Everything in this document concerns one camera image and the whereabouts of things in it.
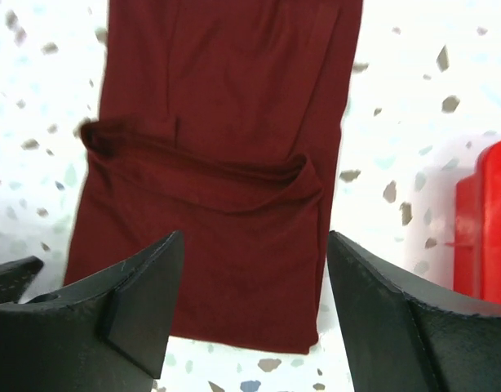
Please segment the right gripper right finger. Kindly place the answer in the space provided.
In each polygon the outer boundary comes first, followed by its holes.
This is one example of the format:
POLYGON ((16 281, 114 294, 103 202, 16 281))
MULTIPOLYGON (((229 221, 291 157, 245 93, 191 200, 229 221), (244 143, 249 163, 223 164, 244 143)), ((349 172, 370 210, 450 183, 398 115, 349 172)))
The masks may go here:
POLYGON ((356 391, 501 392, 501 305, 420 278, 335 231, 327 264, 356 391))

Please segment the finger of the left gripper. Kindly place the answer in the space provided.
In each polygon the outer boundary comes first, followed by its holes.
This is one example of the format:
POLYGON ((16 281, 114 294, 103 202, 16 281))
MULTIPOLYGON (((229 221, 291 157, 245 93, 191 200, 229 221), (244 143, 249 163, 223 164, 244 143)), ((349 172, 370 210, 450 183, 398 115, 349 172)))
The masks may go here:
POLYGON ((36 256, 0 264, 0 304, 17 303, 43 266, 36 256))

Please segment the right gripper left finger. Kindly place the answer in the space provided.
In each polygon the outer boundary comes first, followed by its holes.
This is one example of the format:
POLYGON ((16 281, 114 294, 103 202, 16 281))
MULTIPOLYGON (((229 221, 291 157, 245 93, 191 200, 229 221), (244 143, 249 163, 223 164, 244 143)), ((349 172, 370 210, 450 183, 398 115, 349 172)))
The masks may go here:
POLYGON ((151 390, 183 263, 174 232, 76 283, 0 304, 0 391, 151 390))

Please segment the maroon t shirt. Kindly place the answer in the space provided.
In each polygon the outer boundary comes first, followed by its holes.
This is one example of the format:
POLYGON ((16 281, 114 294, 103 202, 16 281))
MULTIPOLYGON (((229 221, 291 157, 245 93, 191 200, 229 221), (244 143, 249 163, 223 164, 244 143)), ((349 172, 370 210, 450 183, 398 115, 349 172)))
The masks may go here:
POLYGON ((317 343, 359 1, 112 1, 64 281, 184 236, 171 332, 317 343))

